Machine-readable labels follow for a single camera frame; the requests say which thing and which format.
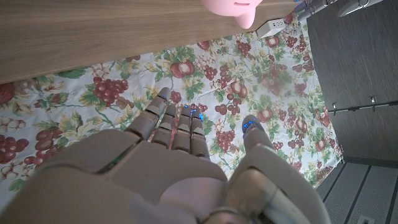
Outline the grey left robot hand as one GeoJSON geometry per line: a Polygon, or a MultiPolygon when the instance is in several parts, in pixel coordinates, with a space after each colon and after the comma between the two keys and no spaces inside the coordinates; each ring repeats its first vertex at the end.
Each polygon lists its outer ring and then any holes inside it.
{"type": "Polygon", "coordinates": [[[333,4],[336,0],[303,0],[295,7],[294,13],[298,15],[297,20],[306,21],[310,16],[333,4]]]}

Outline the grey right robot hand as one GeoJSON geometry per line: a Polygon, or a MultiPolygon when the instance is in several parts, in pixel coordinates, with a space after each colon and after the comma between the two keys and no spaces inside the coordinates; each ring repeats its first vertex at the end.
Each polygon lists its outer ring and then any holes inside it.
{"type": "Polygon", "coordinates": [[[323,200],[244,118],[246,154],[231,177],[210,161],[199,111],[163,88],[124,131],[56,153],[1,213],[2,223],[329,223],[323,200]]]}

